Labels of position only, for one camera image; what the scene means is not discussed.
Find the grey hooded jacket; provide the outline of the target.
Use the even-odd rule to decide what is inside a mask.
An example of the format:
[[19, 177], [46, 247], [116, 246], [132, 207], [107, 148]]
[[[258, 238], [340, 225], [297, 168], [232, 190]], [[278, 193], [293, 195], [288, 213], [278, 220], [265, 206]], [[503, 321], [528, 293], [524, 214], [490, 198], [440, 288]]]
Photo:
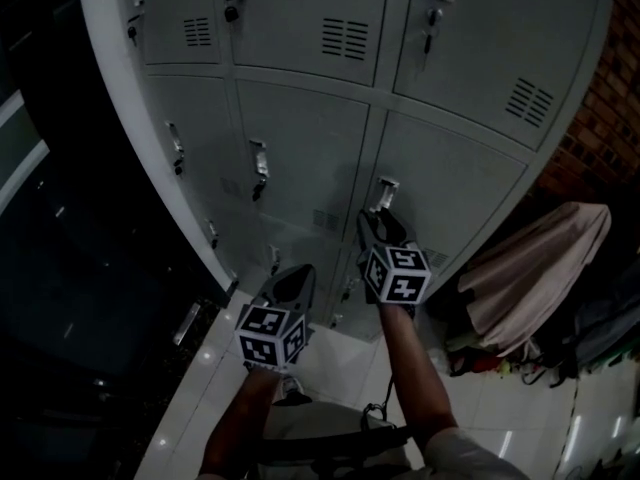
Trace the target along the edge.
[[575, 313], [574, 355], [586, 368], [640, 323], [640, 259], [611, 280], [599, 281]]

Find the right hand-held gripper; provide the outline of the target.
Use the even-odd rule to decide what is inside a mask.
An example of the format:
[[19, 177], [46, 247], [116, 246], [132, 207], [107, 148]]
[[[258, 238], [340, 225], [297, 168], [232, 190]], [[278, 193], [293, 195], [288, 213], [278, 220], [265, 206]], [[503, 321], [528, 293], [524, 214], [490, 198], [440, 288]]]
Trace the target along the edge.
[[414, 318], [432, 277], [414, 228], [388, 208], [376, 214], [360, 210], [357, 234], [366, 303], [397, 305]]

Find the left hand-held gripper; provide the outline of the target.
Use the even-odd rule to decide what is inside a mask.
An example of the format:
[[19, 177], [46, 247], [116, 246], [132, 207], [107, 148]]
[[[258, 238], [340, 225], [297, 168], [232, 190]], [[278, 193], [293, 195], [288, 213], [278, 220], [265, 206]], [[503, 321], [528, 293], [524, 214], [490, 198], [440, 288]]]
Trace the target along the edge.
[[313, 330], [316, 269], [290, 267], [269, 278], [240, 312], [234, 339], [244, 361], [274, 371], [287, 371], [308, 345]]

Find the person's left forearm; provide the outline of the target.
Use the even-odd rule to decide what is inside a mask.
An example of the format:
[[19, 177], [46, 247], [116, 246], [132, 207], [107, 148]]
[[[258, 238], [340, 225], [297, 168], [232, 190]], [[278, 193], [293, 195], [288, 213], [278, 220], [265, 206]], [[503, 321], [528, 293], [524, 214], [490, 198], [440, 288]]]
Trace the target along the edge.
[[209, 436], [199, 475], [241, 480], [256, 463], [264, 427], [282, 375], [255, 368]]

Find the light long coat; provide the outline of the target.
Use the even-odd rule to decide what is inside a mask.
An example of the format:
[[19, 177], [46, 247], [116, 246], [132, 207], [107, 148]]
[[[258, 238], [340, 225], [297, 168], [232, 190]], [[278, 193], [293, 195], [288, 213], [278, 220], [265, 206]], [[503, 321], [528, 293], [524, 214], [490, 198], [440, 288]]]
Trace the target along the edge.
[[477, 345], [506, 356], [553, 315], [612, 225], [605, 204], [566, 202], [474, 260], [457, 289]]

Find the person's white shoe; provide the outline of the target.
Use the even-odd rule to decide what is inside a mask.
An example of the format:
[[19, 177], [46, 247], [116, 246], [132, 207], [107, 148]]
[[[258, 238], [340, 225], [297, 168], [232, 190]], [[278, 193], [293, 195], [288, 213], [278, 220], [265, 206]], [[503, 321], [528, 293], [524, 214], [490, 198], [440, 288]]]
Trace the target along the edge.
[[298, 406], [309, 403], [311, 399], [305, 395], [300, 382], [293, 376], [282, 378], [281, 398], [276, 402], [278, 406]]

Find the grey metal locker cabinet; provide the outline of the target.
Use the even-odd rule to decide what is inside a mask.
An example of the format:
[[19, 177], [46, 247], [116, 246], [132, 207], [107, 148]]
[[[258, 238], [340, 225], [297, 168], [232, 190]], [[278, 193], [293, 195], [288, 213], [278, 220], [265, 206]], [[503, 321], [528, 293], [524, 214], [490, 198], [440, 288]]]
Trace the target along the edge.
[[496, 231], [557, 148], [592, 78], [612, 0], [81, 0], [129, 141], [223, 287], [311, 263], [316, 323], [374, 341], [360, 210], [391, 208], [388, 114], [525, 165], [430, 289]]

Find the person's grey trousers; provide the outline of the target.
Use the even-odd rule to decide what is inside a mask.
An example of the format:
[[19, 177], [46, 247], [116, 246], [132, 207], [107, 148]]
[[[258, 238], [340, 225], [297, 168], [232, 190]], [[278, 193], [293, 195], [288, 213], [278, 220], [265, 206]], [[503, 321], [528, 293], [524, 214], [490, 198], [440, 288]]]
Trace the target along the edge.
[[[264, 437], [268, 440], [322, 438], [361, 430], [362, 414], [352, 408], [322, 401], [299, 405], [272, 405]], [[332, 480], [391, 480], [412, 471], [403, 447], [368, 457], [361, 466], [345, 465], [331, 472]], [[320, 480], [309, 465], [262, 465], [252, 467], [249, 480]]]

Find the green garment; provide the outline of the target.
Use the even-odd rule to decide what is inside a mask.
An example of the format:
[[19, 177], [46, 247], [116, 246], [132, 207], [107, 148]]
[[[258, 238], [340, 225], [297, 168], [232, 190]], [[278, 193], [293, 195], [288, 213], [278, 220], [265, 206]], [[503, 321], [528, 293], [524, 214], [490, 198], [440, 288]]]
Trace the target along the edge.
[[625, 358], [634, 357], [638, 353], [640, 353], [640, 337], [606, 351], [594, 363], [592, 369], [595, 370], [598, 368], [614, 366], [619, 364]]

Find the person's light shirt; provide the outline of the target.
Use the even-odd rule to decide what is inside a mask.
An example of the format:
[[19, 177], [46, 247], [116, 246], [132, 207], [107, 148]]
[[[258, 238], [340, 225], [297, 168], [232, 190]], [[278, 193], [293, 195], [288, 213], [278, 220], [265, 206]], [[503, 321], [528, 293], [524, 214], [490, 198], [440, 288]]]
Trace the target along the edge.
[[434, 435], [424, 448], [423, 459], [429, 480], [530, 480], [459, 428]]

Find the grey metal locker door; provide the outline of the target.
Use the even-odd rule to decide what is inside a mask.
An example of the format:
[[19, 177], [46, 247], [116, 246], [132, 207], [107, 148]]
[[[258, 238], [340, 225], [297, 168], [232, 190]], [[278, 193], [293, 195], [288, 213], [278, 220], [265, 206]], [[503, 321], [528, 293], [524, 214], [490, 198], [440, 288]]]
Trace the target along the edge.
[[391, 112], [366, 207], [385, 177], [399, 183], [391, 211], [413, 227], [432, 270], [443, 273], [488, 221], [525, 165], [488, 146]]

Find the person's right forearm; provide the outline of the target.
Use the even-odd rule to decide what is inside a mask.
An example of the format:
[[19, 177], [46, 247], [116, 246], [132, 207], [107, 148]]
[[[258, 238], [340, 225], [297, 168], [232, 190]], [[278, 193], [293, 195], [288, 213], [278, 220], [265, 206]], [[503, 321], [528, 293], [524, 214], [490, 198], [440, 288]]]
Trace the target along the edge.
[[457, 427], [450, 399], [409, 313], [383, 304], [379, 314], [396, 396], [416, 444], [424, 449], [437, 433]]

